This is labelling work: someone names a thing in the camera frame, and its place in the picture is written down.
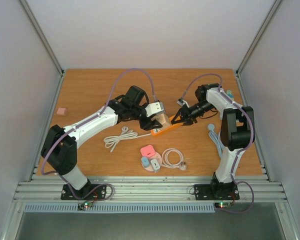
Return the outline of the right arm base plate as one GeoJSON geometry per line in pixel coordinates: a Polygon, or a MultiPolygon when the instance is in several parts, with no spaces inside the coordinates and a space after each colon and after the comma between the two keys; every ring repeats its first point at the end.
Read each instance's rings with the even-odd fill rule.
{"type": "Polygon", "coordinates": [[[239,200],[240,195],[238,186],[230,184],[226,186],[212,186],[210,184],[195,184],[194,195],[197,201],[225,201],[225,200],[239,200]]]}

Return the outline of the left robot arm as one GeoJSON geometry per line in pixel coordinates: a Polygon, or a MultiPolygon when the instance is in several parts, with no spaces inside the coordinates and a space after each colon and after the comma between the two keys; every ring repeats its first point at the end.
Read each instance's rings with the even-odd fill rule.
{"type": "Polygon", "coordinates": [[[65,127],[52,126],[40,154],[70,184],[75,196],[86,199],[91,193],[91,183],[78,167],[78,148],[98,133],[121,122],[138,121],[145,131],[161,128],[162,124],[155,116],[164,110],[162,102],[155,100],[151,103],[147,93],[133,85],[126,94],[109,100],[100,110],[83,120],[65,127]]]}

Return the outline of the beige cube dragon adapter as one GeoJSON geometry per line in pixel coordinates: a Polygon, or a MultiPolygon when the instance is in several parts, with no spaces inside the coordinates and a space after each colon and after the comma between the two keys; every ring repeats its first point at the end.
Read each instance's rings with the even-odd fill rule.
{"type": "Polygon", "coordinates": [[[161,124],[160,129],[165,129],[171,126],[171,121],[165,113],[158,114],[153,119],[157,120],[161,124]]]}

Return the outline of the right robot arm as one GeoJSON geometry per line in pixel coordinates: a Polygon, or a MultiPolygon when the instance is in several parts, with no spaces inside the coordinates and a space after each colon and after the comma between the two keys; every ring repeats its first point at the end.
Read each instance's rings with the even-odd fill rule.
{"type": "Polygon", "coordinates": [[[255,140],[254,110],[232,100],[218,83],[199,86],[195,96],[198,103],[193,106],[189,106],[183,97],[178,99],[180,109],[171,123],[190,126],[212,109],[220,113],[220,140],[224,148],[209,191],[214,199],[221,199],[235,192],[235,175],[239,162],[255,140]]]}

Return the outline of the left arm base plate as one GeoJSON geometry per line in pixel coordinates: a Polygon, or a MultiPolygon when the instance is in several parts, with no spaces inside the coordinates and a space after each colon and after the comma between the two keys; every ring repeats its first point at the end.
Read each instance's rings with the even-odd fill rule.
{"type": "Polygon", "coordinates": [[[92,201],[92,200],[104,200],[106,198],[107,186],[101,185],[97,187],[97,184],[91,184],[87,193],[80,193],[78,190],[73,189],[76,197],[74,197],[68,184],[64,184],[61,190],[60,199],[63,201],[92,201]]]}

